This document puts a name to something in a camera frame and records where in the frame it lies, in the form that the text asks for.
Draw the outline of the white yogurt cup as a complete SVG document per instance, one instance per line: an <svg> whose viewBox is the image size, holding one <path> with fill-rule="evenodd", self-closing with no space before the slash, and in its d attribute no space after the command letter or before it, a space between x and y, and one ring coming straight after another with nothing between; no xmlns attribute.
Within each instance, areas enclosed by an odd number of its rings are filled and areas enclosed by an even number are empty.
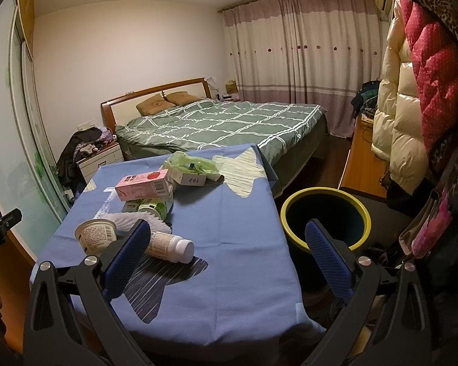
<svg viewBox="0 0 458 366"><path fill-rule="evenodd" d="M115 223L107 219L84 221L75 230L75 237L87 255L100 255L116 241Z"/></svg>

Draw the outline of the green plaid duvet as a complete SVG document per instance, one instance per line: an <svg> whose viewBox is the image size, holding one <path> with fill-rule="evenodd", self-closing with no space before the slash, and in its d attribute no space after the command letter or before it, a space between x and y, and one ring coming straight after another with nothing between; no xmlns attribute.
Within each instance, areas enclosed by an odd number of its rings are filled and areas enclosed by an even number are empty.
<svg viewBox="0 0 458 366"><path fill-rule="evenodd" d="M291 149L326 129L324 109L319 105L204 98L134 118L115 132L124 152L134 159L253 144L276 165Z"/></svg>

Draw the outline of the white cardboard box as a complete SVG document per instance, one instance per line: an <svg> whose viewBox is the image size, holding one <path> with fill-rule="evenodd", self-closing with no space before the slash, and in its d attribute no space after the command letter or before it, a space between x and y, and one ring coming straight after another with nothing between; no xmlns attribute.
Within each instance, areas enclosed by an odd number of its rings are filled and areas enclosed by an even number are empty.
<svg viewBox="0 0 458 366"><path fill-rule="evenodd" d="M185 187L203 187L207 180L207 176L204 174L187 173L179 169L172 169L170 177L175 183Z"/></svg>

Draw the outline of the pink white curtain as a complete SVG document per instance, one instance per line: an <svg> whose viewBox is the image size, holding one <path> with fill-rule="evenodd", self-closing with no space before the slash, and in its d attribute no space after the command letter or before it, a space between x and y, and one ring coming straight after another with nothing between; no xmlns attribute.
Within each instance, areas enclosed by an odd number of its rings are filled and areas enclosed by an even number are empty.
<svg viewBox="0 0 458 366"><path fill-rule="evenodd" d="M222 19L241 100L318 104L332 135L351 136L351 100L380 77L385 50L374 0L259 0Z"/></svg>

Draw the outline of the wooden low cabinet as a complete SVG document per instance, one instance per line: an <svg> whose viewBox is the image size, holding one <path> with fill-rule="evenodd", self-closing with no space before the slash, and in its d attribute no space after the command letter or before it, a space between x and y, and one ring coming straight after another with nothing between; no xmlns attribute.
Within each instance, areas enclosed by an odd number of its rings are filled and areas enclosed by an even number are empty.
<svg viewBox="0 0 458 366"><path fill-rule="evenodd" d="M378 158L371 150L371 140L371 123L358 117L338 187L361 197L384 202L386 189L380 185L380 178L386 172L386 161Z"/></svg>

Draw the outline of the white pill bottle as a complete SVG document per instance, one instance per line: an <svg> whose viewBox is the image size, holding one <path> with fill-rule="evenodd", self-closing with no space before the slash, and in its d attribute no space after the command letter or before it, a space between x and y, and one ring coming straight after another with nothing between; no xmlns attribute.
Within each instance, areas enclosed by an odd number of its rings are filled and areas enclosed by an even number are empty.
<svg viewBox="0 0 458 366"><path fill-rule="evenodd" d="M186 240L179 235L153 231L145 254L172 263L188 264L193 259L194 250L191 240Z"/></svg>

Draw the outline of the blue star tablecloth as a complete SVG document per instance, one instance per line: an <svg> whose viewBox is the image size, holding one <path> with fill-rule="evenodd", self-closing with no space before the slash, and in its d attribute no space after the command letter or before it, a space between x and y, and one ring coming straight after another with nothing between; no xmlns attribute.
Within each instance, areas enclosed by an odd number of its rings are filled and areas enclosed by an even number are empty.
<svg viewBox="0 0 458 366"><path fill-rule="evenodd" d="M290 332L324 333L304 310L299 280L279 223L266 161L254 145L205 149L203 158L236 167L245 184L179 189L172 231L195 245L190 265L142 260L113 307L141 346L212 347L275 342Z"/></svg>

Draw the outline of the left brown pillow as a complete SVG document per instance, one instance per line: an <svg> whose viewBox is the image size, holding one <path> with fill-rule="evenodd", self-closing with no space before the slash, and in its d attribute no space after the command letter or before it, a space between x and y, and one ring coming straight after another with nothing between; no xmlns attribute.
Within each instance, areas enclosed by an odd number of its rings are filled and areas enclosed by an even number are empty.
<svg viewBox="0 0 458 366"><path fill-rule="evenodd" d="M165 100L160 93L136 105L136 109L142 117L155 115L171 107L176 107L176 105Z"/></svg>

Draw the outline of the red puffer jacket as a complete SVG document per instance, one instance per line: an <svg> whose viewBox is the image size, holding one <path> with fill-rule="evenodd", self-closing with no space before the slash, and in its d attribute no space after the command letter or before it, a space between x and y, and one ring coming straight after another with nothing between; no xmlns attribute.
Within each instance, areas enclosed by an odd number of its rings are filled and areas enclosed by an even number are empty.
<svg viewBox="0 0 458 366"><path fill-rule="evenodd" d="M458 124L458 10L451 0L400 0L431 153Z"/></svg>

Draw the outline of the green label bottle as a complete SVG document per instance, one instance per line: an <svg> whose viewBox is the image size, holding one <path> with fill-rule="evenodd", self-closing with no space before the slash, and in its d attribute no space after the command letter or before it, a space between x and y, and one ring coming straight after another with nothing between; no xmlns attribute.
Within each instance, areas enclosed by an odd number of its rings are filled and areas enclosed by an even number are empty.
<svg viewBox="0 0 458 366"><path fill-rule="evenodd" d="M173 207L173 197L156 197L125 202L122 212L147 212L165 221Z"/></svg>

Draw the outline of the white nightstand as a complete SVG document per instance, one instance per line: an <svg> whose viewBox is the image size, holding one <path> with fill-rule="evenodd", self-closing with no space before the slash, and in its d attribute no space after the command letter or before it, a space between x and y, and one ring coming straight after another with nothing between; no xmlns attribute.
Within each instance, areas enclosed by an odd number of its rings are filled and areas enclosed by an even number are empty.
<svg viewBox="0 0 458 366"><path fill-rule="evenodd" d="M119 163L124 160L121 147L117 141L106 145L100 151L93 153L85 159L79 160L77 165L86 183L93 178L94 174L102 166L111 163Z"/></svg>

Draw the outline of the pink strawberry milk carton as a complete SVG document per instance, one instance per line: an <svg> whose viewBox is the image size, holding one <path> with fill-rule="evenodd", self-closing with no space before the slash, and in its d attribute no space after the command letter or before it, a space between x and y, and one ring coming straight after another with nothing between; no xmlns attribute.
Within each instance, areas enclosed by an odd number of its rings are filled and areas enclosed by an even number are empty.
<svg viewBox="0 0 458 366"><path fill-rule="evenodd" d="M167 175L167 169L128 175L115 185L115 191L123 202L167 197L172 192Z"/></svg>

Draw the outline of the brown pillow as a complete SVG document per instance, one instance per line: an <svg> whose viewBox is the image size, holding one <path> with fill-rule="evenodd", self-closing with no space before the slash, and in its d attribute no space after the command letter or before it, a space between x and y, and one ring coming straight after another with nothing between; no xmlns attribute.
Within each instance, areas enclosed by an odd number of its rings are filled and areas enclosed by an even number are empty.
<svg viewBox="0 0 458 366"><path fill-rule="evenodd" d="M191 95L185 91L168 93L164 95L164 98L167 102L170 102L179 107L202 100L201 97Z"/></svg>
<svg viewBox="0 0 458 366"><path fill-rule="evenodd" d="M136 109L142 117L155 115L171 107L176 107L176 105L165 100L160 93L136 105Z"/></svg>

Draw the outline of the yellow rimmed trash bin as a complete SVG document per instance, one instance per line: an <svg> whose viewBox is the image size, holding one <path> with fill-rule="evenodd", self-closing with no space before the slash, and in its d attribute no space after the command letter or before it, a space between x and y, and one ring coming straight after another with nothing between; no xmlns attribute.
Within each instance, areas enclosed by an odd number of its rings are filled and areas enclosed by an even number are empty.
<svg viewBox="0 0 458 366"><path fill-rule="evenodd" d="M289 196L280 209L280 221L289 241L310 252L305 227L317 219L335 240L359 249L371 234L371 216L357 197L336 188L305 188Z"/></svg>

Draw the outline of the green plastic bag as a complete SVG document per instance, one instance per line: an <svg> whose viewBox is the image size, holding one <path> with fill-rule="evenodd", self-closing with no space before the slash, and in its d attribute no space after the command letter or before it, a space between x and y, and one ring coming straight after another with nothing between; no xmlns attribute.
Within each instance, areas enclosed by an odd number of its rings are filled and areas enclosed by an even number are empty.
<svg viewBox="0 0 458 366"><path fill-rule="evenodd" d="M176 151L173 155L170 155L162 164L162 168L168 170L168 177L171 183L175 183L170 177L172 169L206 175L207 180L204 186L221 184L225 179L213 161L194 157L181 151Z"/></svg>

